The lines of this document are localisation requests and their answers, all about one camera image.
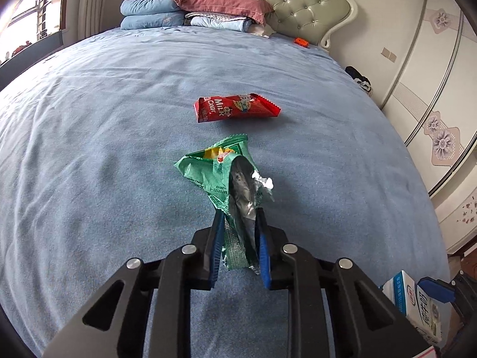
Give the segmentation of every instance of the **green snack wrapper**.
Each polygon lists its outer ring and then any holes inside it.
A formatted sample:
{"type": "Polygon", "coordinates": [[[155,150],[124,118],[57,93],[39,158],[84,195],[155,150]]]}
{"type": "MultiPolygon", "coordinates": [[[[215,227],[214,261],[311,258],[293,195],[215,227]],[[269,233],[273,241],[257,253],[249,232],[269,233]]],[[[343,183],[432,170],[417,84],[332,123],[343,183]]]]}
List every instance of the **green snack wrapper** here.
{"type": "Polygon", "coordinates": [[[255,211],[262,189],[273,188],[262,178],[247,147],[247,135],[232,135],[202,151],[185,155],[175,167],[203,189],[215,208],[226,215],[222,257],[231,269],[258,270],[255,249],[255,211]]]}

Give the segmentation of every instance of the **metal screw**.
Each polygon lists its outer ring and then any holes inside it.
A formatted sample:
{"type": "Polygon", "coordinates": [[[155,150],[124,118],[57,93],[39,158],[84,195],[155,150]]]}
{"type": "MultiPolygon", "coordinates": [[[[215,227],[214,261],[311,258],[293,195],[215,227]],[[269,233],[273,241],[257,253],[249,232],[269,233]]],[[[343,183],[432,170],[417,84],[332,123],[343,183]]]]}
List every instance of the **metal screw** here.
{"type": "Polygon", "coordinates": [[[141,260],[139,258],[132,258],[127,261],[126,266],[128,269],[136,269],[141,266],[141,260]]]}
{"type": "Polygon", "coordinates": [[[338,261],[338,265],[340,266],[340,268],[343,269],[351,269],[351,267],[353,266],[353,261],[348,258],[342,258],[338,261]]]}
{"type": "Polygon", "coordinates": [[[292,243],[287,243],[286,245],[283,246],[283,251],[287,254],[293,254],[298,251],[298,248],[296,245],[292,243]]]}
{"type": "Polygon", "coordinates": [[[197,248],[194,245],[184,245],[182,247],[182,252],[184,254],[194,254],[197,251],[197,248]]]}

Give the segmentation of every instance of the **blue bedsheet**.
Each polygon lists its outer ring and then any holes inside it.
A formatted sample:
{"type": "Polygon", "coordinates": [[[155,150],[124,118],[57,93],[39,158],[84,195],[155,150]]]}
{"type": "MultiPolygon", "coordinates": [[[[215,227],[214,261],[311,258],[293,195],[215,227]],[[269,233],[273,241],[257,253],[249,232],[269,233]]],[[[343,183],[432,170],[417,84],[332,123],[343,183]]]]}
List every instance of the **blue bedsheet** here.
{"type": "MultiPolygon", "coordinates": [[[[408,151],[325,52],[201,27],[111,30],[0,93],[0,303],[37,355],[127,259],[162,258],[212,222],[173,163],[235,133],[273,179],[265,212],[291,241],[351,257],[376,284],[401,269],[449,281],[408,151]],[[250,92],[280,116],[197,124],[199,96],[250,92]]],[[[194,357],[286,355],[287,294],[251,271],[221,268],[191,317],[194,357]]]]}

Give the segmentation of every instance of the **light blue pillow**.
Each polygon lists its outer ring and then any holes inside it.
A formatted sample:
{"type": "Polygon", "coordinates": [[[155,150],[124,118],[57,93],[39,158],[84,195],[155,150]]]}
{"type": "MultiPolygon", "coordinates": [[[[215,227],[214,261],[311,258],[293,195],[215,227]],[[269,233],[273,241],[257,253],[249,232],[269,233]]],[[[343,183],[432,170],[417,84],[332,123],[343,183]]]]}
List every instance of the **light blue pillow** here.
{"type": "Polygon", "coordinates": [[[124,0],[121,4],[123,16],[153,15],[180,11],[174,0],[124,0]]]}
{"type": "Polygon", "coordinates": [[[121,22],[121,30],[183,26],[184,16],[184,11],[156,13],[155,15],[126,16],[121,22]]]}

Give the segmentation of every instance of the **white milk carton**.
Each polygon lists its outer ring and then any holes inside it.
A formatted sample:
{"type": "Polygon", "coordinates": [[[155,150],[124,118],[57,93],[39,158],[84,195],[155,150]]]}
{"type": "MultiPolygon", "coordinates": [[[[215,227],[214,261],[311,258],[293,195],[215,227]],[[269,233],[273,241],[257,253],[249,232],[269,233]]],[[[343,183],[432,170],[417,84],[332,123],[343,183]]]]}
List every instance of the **white milk carton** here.
{"type": "Polygon", "coordinates": [[[384,284],[382,292],[427,342],[436,345],[442,340],[441,319],[437,304],[406,272],[399,272],[384,284]]]}

